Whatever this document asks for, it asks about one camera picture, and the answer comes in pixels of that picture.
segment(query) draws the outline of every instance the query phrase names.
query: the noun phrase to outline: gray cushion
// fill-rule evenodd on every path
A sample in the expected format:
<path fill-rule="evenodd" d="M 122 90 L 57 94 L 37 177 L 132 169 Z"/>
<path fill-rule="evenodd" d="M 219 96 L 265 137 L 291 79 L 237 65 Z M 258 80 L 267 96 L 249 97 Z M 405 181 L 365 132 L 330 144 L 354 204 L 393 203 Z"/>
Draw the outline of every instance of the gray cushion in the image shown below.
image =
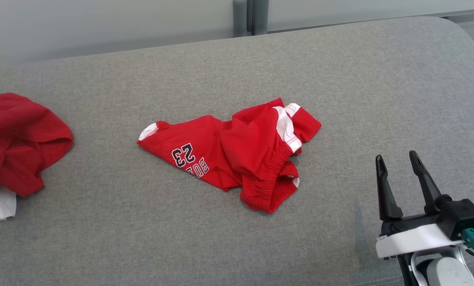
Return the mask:
<path fill-rule="evenodd" d="M 474 202 L 474 43 L 443 19 L 50 60 L 0 70 L 4 92 L 52 109 L 75 143 L 0 221 L 0 285 L 398 286 L 397 261 L 375 253 L 375 156 L 405 215 L 424 206 L 409 150 Z M 229 120 L 277 97 L 323 127 L 273 215 L 135 143 L 157 120 Z"/>

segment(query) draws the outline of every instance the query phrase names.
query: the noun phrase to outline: white wall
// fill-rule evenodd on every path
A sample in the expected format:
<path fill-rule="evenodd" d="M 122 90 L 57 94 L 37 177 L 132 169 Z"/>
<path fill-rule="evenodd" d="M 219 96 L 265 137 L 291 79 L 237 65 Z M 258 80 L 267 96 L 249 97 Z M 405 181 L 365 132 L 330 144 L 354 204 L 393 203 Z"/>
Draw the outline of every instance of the white wall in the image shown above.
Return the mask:
<path fill-rule="evenodd" d="M 474 0 L 269 0 L 268 30 L 474 9 Z"/>
<path fill-rule="evenodd" d="M 269 0 L 269 31 L 474 9 L 474 0 Z M 232 37 L 232 0 L 0 0 L 0 68 Z"/>
<path fill-rule="evenodd" d="M 0 68 L 232 37 L 232 0 L 0 0 Z"/>

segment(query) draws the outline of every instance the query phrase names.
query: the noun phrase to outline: gray fabric surface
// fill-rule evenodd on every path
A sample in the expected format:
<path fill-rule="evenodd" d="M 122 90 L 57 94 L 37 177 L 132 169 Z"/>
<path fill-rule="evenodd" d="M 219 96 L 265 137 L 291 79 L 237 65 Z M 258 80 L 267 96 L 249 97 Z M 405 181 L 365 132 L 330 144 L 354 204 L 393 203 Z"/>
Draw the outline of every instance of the gray fabric surface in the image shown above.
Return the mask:
<path fill-rule="evenodd" d="M 424 206 L 412 149 L 442 192 L 474 202 L 474 43 L 443 19 L 51 60 L 0 70 L 3 92 L 52 109 L 75 143 L 0 221 L 0 285 L 399 286 L 375 253 L 375 156 L 405 215 Z M 273 215 L 135 143 L 156 120 L 227 120 L 277 97 L 323 127 Z"/>

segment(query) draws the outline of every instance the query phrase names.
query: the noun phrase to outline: robotic arm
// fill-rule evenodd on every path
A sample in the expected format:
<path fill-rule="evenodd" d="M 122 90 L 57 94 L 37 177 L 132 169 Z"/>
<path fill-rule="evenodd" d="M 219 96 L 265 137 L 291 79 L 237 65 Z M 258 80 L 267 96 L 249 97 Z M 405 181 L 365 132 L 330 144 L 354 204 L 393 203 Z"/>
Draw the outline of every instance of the robotic arm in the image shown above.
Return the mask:
<path fill-rule="evenodd" d="M 474 204 L 441 194 L 418 154 L 410 151 L 413 172 L 424 195 L 424 214 L 403 217 L 387 181 L 387 167 L 376 157 L 378 205 L 382 228 L 378 257 L 399 261 L 405 286 L 474 285 L 463 251 L 474 256 Z M 440 255 L 417 263 L 426 255 Z"/>

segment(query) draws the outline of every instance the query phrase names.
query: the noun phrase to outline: red garment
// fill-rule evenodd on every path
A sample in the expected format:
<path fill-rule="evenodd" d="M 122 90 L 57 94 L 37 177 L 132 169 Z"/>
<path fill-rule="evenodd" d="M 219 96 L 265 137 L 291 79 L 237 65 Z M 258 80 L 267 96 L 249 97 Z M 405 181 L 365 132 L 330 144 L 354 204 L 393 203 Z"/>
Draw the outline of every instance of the red garment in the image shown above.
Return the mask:
<path fill-rule="evenodd" d="M 251 209 L 273 213 L 299 183 L 288 158 L 320 127 L 303 108 L 285 107 L 278 98 L 227 122 L 213 116 L 175 125 L 158 121 L 137 144 L 222 190 L 242 186 L 240 197 Z"/>
<path fill-rule="evenodd" d="M 41 171 L 73 144 L 50 109 L 14 93 L 0 94 L 0 185 L 26 197 L 44 187 Z"/>

